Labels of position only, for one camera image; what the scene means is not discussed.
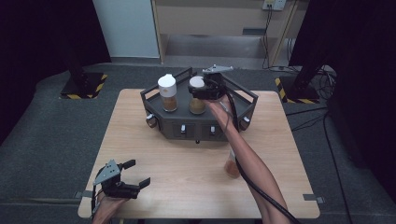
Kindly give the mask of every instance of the power outlet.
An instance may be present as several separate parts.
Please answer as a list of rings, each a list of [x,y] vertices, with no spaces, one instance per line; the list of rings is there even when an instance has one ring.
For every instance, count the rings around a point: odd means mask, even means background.
[[[269,10],[270,7],[272,10],[281,11],[286,5],[287,0],[264,0],[262,4],[262,10]]]

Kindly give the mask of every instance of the white cabinet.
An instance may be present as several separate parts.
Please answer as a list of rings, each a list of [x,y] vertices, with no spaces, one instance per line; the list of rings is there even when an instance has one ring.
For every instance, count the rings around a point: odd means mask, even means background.
[[[159,58],[151,1],[93,0],[110,57]]]

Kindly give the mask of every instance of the hexagonal platform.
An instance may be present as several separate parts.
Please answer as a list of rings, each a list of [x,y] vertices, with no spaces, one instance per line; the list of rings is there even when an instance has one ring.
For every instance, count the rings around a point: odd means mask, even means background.
[[[195,140],[197,143],[200,141],[227,141],[218,122],[208,109],[200,115],[192,114],[189,110],[192,95],[189,93],[188,86],[190,78],[196,75],[196,72],[192,72],[192,68],[174,75],[177,81],[177,110],[173,112],[163,110],[158,84],[140,92],[148,115],[148,126],[158,127],[159,131],[168,139]],[[228,91],[233,96],[239,130],[244,131],[251,122],[259,96],[223,74],[222,76]]]

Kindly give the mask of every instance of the hand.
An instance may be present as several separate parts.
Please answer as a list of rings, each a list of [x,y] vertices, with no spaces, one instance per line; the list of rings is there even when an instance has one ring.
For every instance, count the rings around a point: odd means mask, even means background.
[[[98,210],[93,218],[92,223],[108,223],[108,221],[116,215],[119,208],[129,199],[107,197],[103,192],[98,195],[100,203]]]
[[[221,129],[226,133],[228,123],[233,119],[230,100],[226,95],[218,99],[217,101],[203,100],[206,106],[212,112],[212,115],[218,121]]]

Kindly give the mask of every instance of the human arm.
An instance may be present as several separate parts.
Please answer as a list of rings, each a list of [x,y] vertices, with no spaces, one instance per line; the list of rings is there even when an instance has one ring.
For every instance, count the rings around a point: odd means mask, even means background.
[[[227,109],[231,111],[228,99],[223,97],[221,101],[223,105],[226,105],[225,107],[228,107]],[[248,178],[287,209],[286,202],[271,171],[232,125],[232,118],[229,113],[225,111],[223,105],[219,102],[204,102],[224,131],[236,158]],[[259,193],[251,187],[249,187],[249,189],[259,207],[263,223],[290,223],[287,217],[280,213],[272,204],[267,202]]]
[[[103,192],[98,195],[99,208],[93,217],[93,224],[107,224],[119,208],[128,201],[124,198],[107,197]]]

